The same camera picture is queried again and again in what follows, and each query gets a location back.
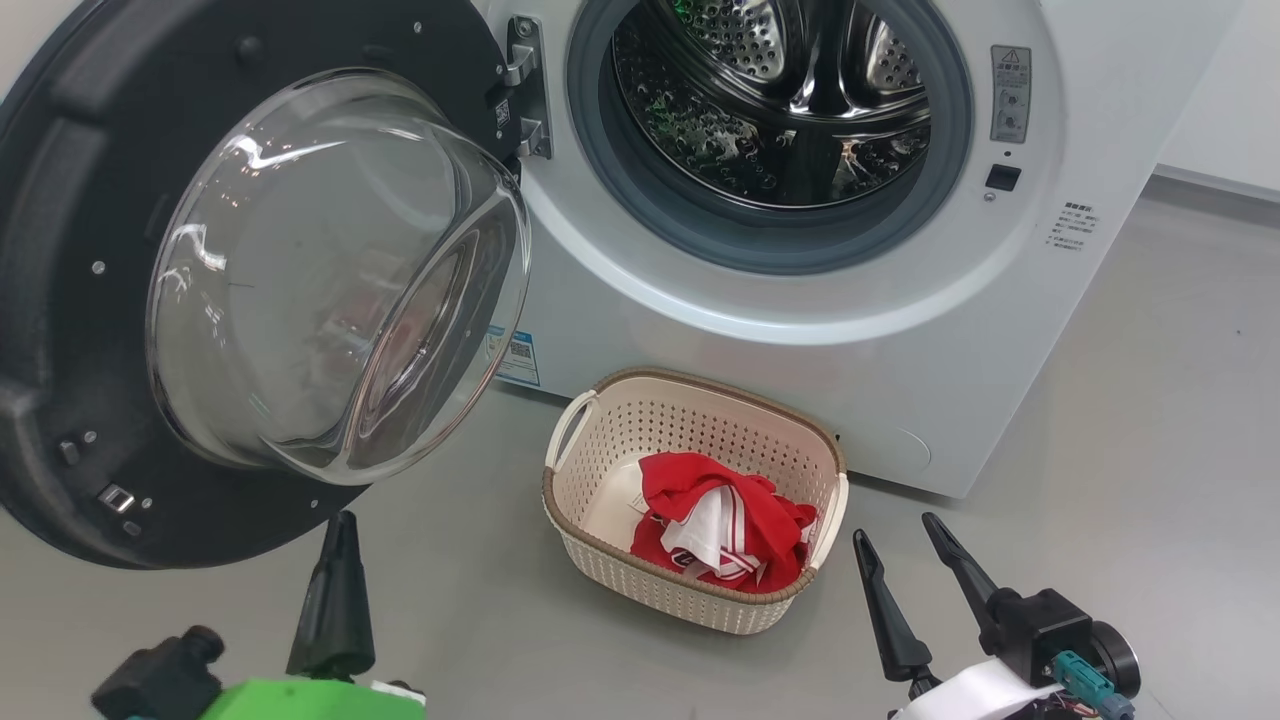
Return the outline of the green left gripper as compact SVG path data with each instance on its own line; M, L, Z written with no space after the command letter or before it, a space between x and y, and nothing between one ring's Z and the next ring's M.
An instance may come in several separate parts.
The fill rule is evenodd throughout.
M287 662L289 675L308 679L233 685L200 720L426 720L424 703L404 691L347 683L375 662L357 518L343 510L326 524Z

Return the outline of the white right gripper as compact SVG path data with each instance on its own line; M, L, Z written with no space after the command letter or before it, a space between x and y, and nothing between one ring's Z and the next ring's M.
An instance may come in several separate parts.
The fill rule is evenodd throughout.
M940 561L960 585L979 628L979 641L1001 641L1001 630L989 609L998 587L937 514L923 512L922 524ZM855 530L852 546L884 678L896 683L934 684L936 676L929 667L932 653L902 615L869 536ZM988 659L910 701L895 712L895 720L1007 720L1060 691L1056 683L1029 685L1001 660Z

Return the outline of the red and white garment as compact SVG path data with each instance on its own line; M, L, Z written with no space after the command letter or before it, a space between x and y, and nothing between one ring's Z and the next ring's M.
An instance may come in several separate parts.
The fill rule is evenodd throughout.
M694 582L749 594L781 592L806 568L817 509L765 477L700 454L639 462L646 505L631 555Z

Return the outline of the dark washing machine door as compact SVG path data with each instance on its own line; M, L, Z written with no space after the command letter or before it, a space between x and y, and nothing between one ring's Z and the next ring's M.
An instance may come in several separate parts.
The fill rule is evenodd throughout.
M532 255L541 53L474 0L78 0L0 101L0 509L241 562L419 465Z

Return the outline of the white front-load washing machine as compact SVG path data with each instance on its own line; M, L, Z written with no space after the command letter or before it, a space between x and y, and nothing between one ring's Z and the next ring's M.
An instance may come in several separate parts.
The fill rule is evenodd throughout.
M965 496L1247 0L472 0L543 88L545 392L653 365ZM1032 51L989 138L993 45Z

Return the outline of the cream perforated laundry basket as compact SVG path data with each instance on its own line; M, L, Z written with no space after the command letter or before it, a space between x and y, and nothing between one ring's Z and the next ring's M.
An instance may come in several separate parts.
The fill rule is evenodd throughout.
M643 459L695 452L772 480L815 523L795 582L744 593L682 577L630 550L646 505ZM541 501L573 565L655 611L733 635L772 628L835 546L849 501L838 441L810 418L744 389L660 368L598 382L561 414L547 446Z

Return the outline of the blue energy label sticker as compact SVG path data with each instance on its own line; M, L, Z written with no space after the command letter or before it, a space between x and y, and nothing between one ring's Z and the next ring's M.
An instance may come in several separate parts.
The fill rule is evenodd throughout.
M522 331L511 334L495 375L517 386L541 387L531 334Z

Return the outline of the grey warning label sticker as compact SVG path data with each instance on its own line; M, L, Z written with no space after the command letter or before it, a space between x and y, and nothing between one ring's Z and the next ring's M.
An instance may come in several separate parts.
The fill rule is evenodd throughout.
M989 138L1021 145L1027 141L1030 118L1032 51L993 45L989 56L993 87Z

